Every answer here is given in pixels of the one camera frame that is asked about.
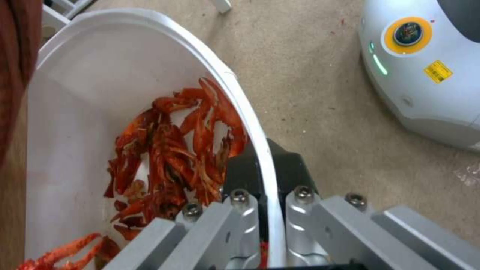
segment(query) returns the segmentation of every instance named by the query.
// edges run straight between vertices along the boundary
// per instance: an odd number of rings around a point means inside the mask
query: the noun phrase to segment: yellow label
[[[423,71],[438,84],[453,74],[440,60],[431,63]]]

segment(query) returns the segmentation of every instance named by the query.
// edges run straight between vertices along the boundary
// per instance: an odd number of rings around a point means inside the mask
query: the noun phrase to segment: debris on floor
[[[456,170],[453,173],[466,186],[480,184],[480,163]]]

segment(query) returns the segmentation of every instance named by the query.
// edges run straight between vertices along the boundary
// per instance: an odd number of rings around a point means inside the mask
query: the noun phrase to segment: yellow circle
[[[406,24],[410,22],[418,23],[422,27],[423,36],[420,38],[419,42],[417,42],[412,46],[398,45],[394,40],[395,30],[397,30],[397,28],[399,28],[402,24]],[[396,52],[398,54],[412,54],[412,53],[416,53],[417,51],[427,46],[431,38],[432,38],[432,26],[430,25],[429,22],[419,17],[407,17],[394,22],[387,29],[384,40],[385,40],[385,45],[392,52]]]

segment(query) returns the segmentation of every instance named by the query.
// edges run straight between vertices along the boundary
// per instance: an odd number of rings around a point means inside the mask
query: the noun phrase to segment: metal bolt
[[[367,209],[367,198],[365,196],[350,192],[345,195],[345,200],[361,212]]]
[[[249,204],[248,191],[243,188],[233,190],[230,193],[230,202],[232,203],[232,206],[240,209],[247,207]]]
[[[188,203],[181,211],[185,220],[190,222],[197,221],[204,212],[199,203]]]
[[[295,200],[301,204],[313,202],[313,189],[308,186],[299,185],[295,188]]]

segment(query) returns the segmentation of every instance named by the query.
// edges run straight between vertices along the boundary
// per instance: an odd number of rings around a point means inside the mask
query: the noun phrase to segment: white bucket
[[[285,264],[270,149],[234,73],[174,21],[140,9],[79,15],[40,50],[28,90],[26,258],[107,232],[115,137],[156,97],[202,76],[217,81],[243,120],[268,196],[269,266]]]

